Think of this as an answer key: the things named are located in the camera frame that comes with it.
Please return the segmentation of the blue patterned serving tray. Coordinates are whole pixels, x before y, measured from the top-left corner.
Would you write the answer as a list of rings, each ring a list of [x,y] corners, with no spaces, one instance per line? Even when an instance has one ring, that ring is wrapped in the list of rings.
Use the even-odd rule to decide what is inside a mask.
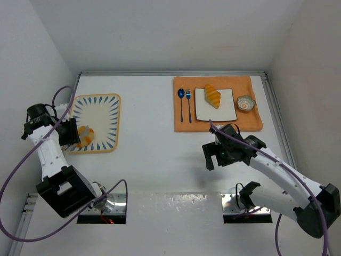
[[[70,154],[109,153],[119,138],[121,98],[119,94],[87,94],[75,97],[70,116],[76,119],[81,143],[67,149]]]

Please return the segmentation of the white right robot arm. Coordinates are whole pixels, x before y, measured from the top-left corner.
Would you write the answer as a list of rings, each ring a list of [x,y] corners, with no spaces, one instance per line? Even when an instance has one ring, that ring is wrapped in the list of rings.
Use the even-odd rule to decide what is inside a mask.
[[[284,193],[277,194],[251,181],[239,193],[246,209],[267,207],[290,219],[310,236],[321,238],[340,216],[340,193],[333,184],[323,186],[282,161],[259,138],[243,138],[231,124],[217,128],[210,126],[214,142],[202,146],[206,168],[214,169],[212,156],[219,166],[243,162],[275,182]]]

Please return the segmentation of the long striped croissant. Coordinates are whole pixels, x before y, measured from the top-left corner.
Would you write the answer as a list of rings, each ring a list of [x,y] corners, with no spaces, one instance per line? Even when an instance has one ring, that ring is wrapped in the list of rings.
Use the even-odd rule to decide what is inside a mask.
[[[210,84],[205,85],[205,99],[215,109],[219,109],[221,103],[221,94]]]

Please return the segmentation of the metal base plate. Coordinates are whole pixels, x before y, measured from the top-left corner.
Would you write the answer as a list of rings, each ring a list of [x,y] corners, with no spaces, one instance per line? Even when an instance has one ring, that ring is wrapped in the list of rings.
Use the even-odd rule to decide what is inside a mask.
[[[271,210],[265,207],[252,206],[250,210],[237,206],[236,193],[221,194],[224,224],[272,223]]]
[[[125,223],[125,194],[110,194],[103,210],[97,208],[88,208],[77,217],[77,224],[124,225]]]

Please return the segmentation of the small flower-shaped sauce dish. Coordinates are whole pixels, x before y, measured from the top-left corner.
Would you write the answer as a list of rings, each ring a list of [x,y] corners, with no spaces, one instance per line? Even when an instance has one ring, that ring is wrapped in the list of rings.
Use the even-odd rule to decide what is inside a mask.
[[[237,98],[237,107],[242,111],[251,111],[256,105],[256,101],[250,95],[243,95]]]

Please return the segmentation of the orange cloth placemat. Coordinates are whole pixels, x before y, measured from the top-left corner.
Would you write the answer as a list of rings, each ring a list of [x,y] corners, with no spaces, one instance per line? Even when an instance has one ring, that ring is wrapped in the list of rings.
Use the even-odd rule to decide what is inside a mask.
[[[251,111],[242,111],[237,107],[237,98],[240,96],[250,95],[253,99],[255,99],[251,78],[249,76],[175,77],[173,84],[175,132],[208,132],[210,128],[209,122],[199,121],[196,119],[194,98],[195,88],[204,89],[206,84],[212,85],[217,90],[232,89],[233,91],[237,120],[228,122],[214,122],[215,126],[234,123],[239,127],[240,131],[243,132],[257,132],[263,129],[263,123],[257,106],[255,106]],[[185,96],[182,99],[183,122],[180,121],[180,98],[177,95],[177,91],[179,89],[184,89],[185,91]],[[189,123],[188,100],[186,98],[187,89],[191,90],[190,105],[192,123]]]

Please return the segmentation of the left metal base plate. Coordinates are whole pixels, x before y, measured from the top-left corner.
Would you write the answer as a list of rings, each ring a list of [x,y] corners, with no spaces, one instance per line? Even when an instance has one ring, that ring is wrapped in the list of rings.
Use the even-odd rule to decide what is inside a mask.
[[[125,194],[110,194],[103,210],[97,208],[88,208],[77,217],[77,224],[124,225],[125,223]]]

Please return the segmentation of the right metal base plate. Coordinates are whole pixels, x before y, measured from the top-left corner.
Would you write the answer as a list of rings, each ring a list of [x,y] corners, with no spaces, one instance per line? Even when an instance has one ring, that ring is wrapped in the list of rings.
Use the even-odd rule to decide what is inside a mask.
[[[221,194],[224,224],[272,223],[271,210],[265,207],[252,206],[250,210],[237,206],[236,193]]]

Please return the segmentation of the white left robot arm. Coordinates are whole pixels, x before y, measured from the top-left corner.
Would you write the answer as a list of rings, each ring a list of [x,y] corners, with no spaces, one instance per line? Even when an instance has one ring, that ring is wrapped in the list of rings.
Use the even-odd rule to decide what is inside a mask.
[[[74,118],[58,118],[56,109],[49,112],[47,104],[35,104],[27,109],[21,138],[37,146],[42,181],[36,189],[60,217],[66,218],[85,205],[103,207],[105,189],[69,165],[62,152],[62,146],[80,141]]]

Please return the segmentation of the blue metal spoon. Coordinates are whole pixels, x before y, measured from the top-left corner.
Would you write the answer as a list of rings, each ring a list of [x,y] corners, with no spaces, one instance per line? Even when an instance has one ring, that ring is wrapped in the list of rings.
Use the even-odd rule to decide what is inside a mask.
[[[177,95],[178,95],[178,97],[180,98],[180,108],[181,108],[181,110],[180,110],[180,121],[181,122],[183,122],[183,105],[182,105],[182,99],[184,98],[184,96],[185,96],[185,91],[184,91],[184,89],[179,89],[178,91],[177,91]]]

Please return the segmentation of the white square plate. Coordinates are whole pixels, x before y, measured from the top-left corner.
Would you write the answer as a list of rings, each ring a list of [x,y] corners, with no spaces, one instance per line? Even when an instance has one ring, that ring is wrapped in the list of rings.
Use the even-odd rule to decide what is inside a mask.
[[[219,108],[214,108],[205,98],[205,90],[195,88],[196,119],[199,121],[228,122],[237,120],[232,89],[220,89],[221,101]]]

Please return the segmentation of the blue metal fork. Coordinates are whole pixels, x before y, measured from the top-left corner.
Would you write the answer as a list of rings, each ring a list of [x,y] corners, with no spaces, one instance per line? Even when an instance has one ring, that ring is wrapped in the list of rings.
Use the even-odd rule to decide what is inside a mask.
[[[191,105],[190,105],[190,99],[191,99],[191,90],[186,90],[186,98],[188,100],[188,109],[189,109],[189,123],[192,123],[192,116],[191,116]]]

